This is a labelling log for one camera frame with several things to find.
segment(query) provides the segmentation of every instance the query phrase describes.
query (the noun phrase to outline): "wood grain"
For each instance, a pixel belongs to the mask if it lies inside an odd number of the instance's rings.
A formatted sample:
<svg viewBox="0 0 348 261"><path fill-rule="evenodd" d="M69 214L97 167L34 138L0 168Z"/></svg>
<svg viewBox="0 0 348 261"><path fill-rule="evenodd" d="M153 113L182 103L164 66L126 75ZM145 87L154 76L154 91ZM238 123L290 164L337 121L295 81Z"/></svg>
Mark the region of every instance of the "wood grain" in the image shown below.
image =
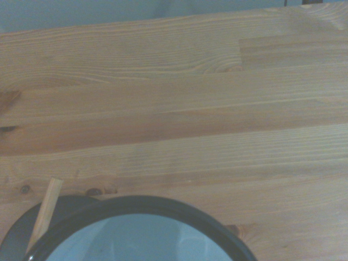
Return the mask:
<svg viewBox="0 0 348 261"><path fill-rule="evenodd" d="M0 35L0 239L54 176L61 195L193 204L258 260L347 260L347 13Z"/></svg>
<svg viewBox="0 0 348 261"><path fill-rule="evenodd" d="M348 123L344 64L22 92L0 155Z"/></svg>
<svg viewBox="0 0 348 261"><path fill-rule="evenodd" d="M340 31L347 3L0 35L0 91L241 70L239 40Z"/></svg>
<svg viewBox="0 0 348 261"><path fill-rule="evenodd" d="M348 61L347 30L242 39L239 43L244 70Z"/></svg>
<svg viewBox="0 0 348 261"><path fill-rule="evenodd" d="M3 114L19 97L20 91L0 92L0 115Z"/></svg>

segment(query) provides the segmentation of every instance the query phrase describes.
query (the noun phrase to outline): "glass lens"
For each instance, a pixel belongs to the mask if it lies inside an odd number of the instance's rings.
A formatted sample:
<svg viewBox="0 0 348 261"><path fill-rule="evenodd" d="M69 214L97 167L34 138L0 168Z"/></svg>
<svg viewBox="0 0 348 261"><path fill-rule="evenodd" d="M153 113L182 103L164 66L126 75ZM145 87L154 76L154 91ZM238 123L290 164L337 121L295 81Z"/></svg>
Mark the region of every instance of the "glass lens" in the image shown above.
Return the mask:
<svg viewBox="0 0 348 261"><path fill-rule="evenodd" d="M72 234L48 261L231 261L200 231L168 217L111 217Z"/></svg>

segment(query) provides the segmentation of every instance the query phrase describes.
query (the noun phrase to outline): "black lens rim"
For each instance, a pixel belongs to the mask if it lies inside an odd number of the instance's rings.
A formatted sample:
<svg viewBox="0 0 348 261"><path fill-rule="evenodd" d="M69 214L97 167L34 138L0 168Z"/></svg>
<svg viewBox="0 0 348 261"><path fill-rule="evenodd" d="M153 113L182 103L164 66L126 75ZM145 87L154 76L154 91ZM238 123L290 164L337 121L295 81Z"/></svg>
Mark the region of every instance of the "black lens rim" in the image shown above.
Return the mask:
<svg viewBox="0 0 348 261"><path fill-rule="evenodd" d="M211 238L233 261L256 261L238 237L208 214L183 202L156 196L122 196L96 202L52 227L23 261L45 261L73 233L97 221L127 214L154 214L175 219Z"/></svg>

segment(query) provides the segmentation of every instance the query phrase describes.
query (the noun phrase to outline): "wooden stick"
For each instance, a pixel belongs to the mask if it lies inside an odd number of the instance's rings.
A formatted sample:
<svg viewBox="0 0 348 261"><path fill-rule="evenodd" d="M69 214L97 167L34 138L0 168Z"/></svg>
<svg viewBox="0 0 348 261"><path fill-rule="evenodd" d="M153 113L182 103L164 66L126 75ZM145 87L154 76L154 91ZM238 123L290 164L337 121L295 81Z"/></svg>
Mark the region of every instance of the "wooden stick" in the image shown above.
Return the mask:
<svg viewBox="0 0 348 261"><path fill-rule="evenodd" d="M62 184L63 181L61 179L51 178L51 180L49 181L45 198L43 199L43 202L41 204L39 214L34 225L33 233L29 240L27 252L48 230L48 226L51 221Z"/></svg>

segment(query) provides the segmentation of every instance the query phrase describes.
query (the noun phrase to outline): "wood knot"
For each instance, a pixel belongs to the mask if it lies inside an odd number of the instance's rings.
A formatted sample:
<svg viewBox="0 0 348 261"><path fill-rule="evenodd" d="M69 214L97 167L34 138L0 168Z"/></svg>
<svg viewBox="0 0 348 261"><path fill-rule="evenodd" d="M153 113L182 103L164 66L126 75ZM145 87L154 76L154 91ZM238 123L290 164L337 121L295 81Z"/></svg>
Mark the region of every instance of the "wood knot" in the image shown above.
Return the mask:
<svg viewBox="0 0 348 261"><path fill-rule="evenodd" d="M30 186L29 185L24 185L23 187L21 187L21 193L22 194L28 194L30 191Z"/></svg>

